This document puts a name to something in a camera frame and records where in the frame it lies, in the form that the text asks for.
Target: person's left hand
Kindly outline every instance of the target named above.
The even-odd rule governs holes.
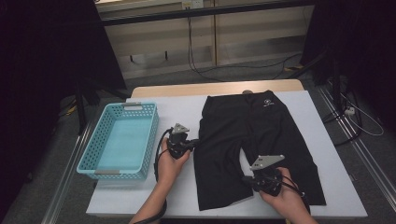
[[[165,137],[161,144],[163,154],[158,162],[158,184],[171,187],[178,174],[180,174],[183,164],[189,159],[191,152],[187,150],[181,158],[176,160],[167,150],[167,140]]]

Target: hand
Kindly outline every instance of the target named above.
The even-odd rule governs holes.
[[[287,168],[279,167],[277,169],[283,176],[291,179],[289,170]],[[284,178],[283,181],[292,185],[292,183],[287,178]],[[280,193],[276,197],[266,194],[262,191],[260,191],[260,195],[262,196],[262,199],[273,206],[281,216],[287,218],[292,223],[317,223],[311,217],[311,215],[309,215],[300,195],[286,186],[282,186]]]
[[[181,158],[176,160],[171,156],[169,150],[167,150],[167,140],[167,138],[164,138],[161,144],[163,154],[158,162],[158,184],[172,187],[178,174],[181,172],[183,164],[189,159],[191,152],[187,150]]]

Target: white table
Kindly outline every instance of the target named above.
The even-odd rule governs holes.
[[[314,217],[351,218],[367,217],[361,200],[354,189],[347,171],[327,134],[318,112],[307,91],[279,91],[276,96],[287,105],[310,150],[326,198],[326,206],[311,206]],[[206,95],[134,98],[127,102],[156,102],[160,123],[156,144],[163,132],[176,122],[191,129],[189,138],[198,137],[199,120]],[[230,206],[199,211],[193,153],[185,164],[176,184],[167,197],[165,217],[204,218],[278,218],[280,215],[262,201],[258,193]],[[244,172],[250,174],[248,162],[241,155]],[[147,199],[155,185],[152,165],[146,181],[100,180],[92,195],[87,214],[99,217],[119,217],[135,214]]]

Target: person's left arm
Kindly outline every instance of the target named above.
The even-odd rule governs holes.
[[[183,164],[189,159],[190,151],[187,150],[183,157],[175,160],[167,150],[166,140],[167,138],[163,139],[161,146],[163,153],[158,162],[158,182],[145,203],[143,203],[142,207],[129,222],[130,224],[160,213],[166,196],[175,183],[178,174],[180,174]],[[156,220],[152,223],[160,223],[160,220]]]

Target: black shorts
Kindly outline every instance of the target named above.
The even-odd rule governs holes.
[[[273,92],[208,96],[199,139],[194,168],[201,211],[253,195],[251,186],[242,181],[241,148],[250,165],[259,155],[284,155],[276,166],[289,168],[310,204],[326,203],[318,167],[289,110]]]

